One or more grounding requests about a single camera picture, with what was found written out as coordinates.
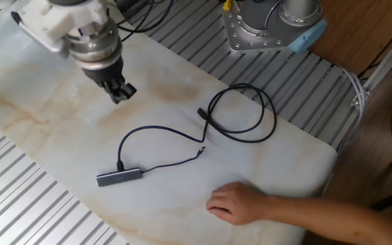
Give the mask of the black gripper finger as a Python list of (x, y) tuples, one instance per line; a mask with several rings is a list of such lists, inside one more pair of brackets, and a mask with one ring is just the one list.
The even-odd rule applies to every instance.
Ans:
[(102, 82), (102, 85), (103, 89), (110, 96), (112, 102), (119, 104), (121, 102), (119, 86), (115, 87), (115, 83), (113, 81)]
[(116, 89), (114, 99), (115, 101), (124, 101), (130, 99), (137, 89), (129, 83), (125, 82), (124, 78), (121, 78), (116, 82)]

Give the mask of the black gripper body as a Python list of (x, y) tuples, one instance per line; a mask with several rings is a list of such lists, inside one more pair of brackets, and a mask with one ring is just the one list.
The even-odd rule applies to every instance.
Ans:
[(101, 61), (86, 63), (82, 67), (82, 71), (96, 83), (115, 82), (117, 84), (124, 84), (123, 65), (124, 62), (121, 56), (109, 57)]

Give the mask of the person's right hand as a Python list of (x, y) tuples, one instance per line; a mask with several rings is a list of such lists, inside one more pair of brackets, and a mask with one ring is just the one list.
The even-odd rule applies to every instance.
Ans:
[(212, 191), (206, 204), (210, 214), (232, 225), (263, 220), (269, 196), (241, 182), (232, 182)]

